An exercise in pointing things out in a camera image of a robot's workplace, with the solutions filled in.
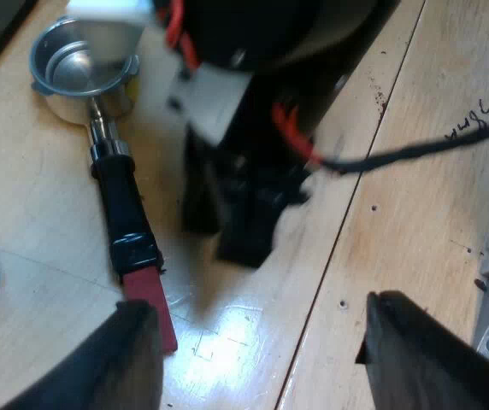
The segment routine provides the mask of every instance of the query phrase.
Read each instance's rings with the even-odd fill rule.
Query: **light wood surface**
[[[121,298],[85,129],[58,120],[30,89],[32,41],[65,3],[40,0],[0,57],[0,405]],[[368,152],[421,5],[399,6],[327,113],[319,131],[325,152]],[[184,127],[165,103],[178,61],[153,31],[139,54],[141,94],[119,131],[166,258],[162,281],[180,343],[165,360],[163,408],[274,408],[357,177],[311,177],[311,200],[285,212],[261,269],[213,261],[214,239],[180,232]]]
[[[487,111],[489,1],[427,0],[374,151],[450,136],[471,110],[489,121],[479,99]],[[280,409],[374,407],[354,365],[370,291],[403,291],[470,343],[488,235],[489,143],[362,177]]]

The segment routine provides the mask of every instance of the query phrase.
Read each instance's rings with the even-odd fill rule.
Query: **black plastic part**
[[[283,210],[308,199],[301,191],[309,176],[303,166],[283,145],[269,148],[266,143],[264,148],[264,155],[274,155],[270,163],[250,161],[250,155],[239,163],[229,152],[202,142],[193,130],[186,140],[184,228],[200,234],[221,231],[216,256],[248,267],[259,267],[271,253]]]
[[[156,266],[162,256],[145,216],[134,180],[134,161],[115,155],[96,161],[92,176],[98,180],[109,234],[109,255],[120,278],[125,273]]]
[[[489,360],[400,292],[370,294],[364,364],[378,410],[489,409]]]
[[[0,410],[157,409],[162,369],[155,309],[122,302],[72,354]]]

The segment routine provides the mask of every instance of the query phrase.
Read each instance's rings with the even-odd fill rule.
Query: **red wire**
[[[165,41],[171,49],[180,46],[184,62],[191,71],[195,71],[201,65],[201,60],[197,56],[190,35],[184,30],[184,0],[171,0],[170,11],[171,18],[168,23]],[[157,17],[164,21],[167,12],[166,9],[161,9],[157,12]]]
[[[300,154],[306,161],[315,164],[322,163],[322,157],[315,153],[313,144],[298,129],[298,107],[295,107],[290,116],[286,116],[285,107],[280,102],[273,105],[272,110],[273,123],[282,134],[286,143]]]

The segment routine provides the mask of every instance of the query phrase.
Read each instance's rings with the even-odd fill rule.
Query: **black cable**
[[[323,160],[321,164],[324,167],[332,169],[340,174],[363,173],[384,167],[392,164],[393,162],[412,160],[415,158],[420,158],[424,155],[431,155],[438,152],[447,151],[448,149],[455,149],[467,145],[481,143],[487,139],[489,139],[489,126],[479,128],[476,131],[467,132],[456,139],[412,144],[402,149],[371,155],[364,160]]]

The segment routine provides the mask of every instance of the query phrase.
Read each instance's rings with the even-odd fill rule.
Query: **portafilter handle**
[[[113,119],[95,118],[88,130],[92,142],[91,173],[100,186],[109,255],[119,279],[145,267],[161,270],[162,256],[145,216],[128,144],[119,139]]]

